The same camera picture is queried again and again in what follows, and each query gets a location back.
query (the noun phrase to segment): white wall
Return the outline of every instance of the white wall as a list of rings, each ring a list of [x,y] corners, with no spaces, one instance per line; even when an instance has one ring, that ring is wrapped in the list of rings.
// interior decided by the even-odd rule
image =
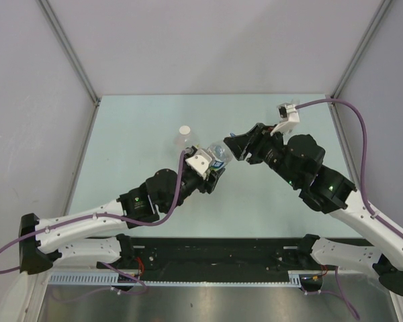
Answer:
[[[380,0],[51,0],[106,94],[331,93]]]
[[[61,215],[93,105],[34,0],[0,1],[0,247]],[[14,247],[0,268],[14,267]],[[16,274],[0,276],[0,300]]]
[[[369,197],[403,226],[403,0],[392,6],[341,98],[356,105],[367,124]],[[359,124],[344,107],[340,116],[359,164]]]

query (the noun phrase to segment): metal floor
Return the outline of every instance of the metal floor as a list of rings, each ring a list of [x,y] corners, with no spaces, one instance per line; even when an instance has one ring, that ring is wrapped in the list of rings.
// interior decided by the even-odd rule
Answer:
[[[362,275],[342,276],[341,281],[361,321],[397,321],[389,293],[377,281]],[[50,297],[53,292],[72,299],[93,287],[49,286],[38,322],[354,321],[336,297],[305,296],[298,288],[157,286],[140,296],[104,291],[68,304]],[[334,275],[327,276],[323,289],[338,291]]]

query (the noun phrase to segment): white bottle cap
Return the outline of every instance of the white bottle cap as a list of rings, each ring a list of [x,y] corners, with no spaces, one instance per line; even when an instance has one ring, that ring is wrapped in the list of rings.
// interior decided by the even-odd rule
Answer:
[[[179,128],[179,133],[182,134],[183,136],[187,136],[191,132],[191,129],[189,128],[188,125],[182,125]]]

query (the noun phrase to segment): light blue tabletop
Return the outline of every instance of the light blue tabletop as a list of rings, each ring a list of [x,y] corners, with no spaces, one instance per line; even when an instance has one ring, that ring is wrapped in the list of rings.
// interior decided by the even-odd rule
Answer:
[[[140,186],[162,168],[177,169],[173,140],[182,125],[201,146],[257,122],[279,123],[276,106],[324,95],[104,96],[71,204],[71,213],[100,206]],[[309,133],[326,150],[324,164],[348,176],[327,104],[300,111],[293,135]],[[211,194],[194,193],[158,227],[125,231],[134,237],[359,237],[344,223],[313,212],[265,164],[233,160]]]

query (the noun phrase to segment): clear plastic bottle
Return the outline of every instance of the clear plastic bottle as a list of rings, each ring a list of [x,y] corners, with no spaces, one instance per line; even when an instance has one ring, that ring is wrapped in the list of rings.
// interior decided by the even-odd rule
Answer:
[[[211,166],[212,170],[219,170],[225,167],[231,160],[233,160],[233,153],[224,141],[217,141],[212,143],[208,152],[214,157],[214,164]]]
[[[182,125],[179,128],[179,133],[176,136],[174,143],[176,153],[179,155],[182,150],[190,148],[192,146],[197,147],[200,142],[198,136],[194,133],[194,131],[191,130],[188,125]]]

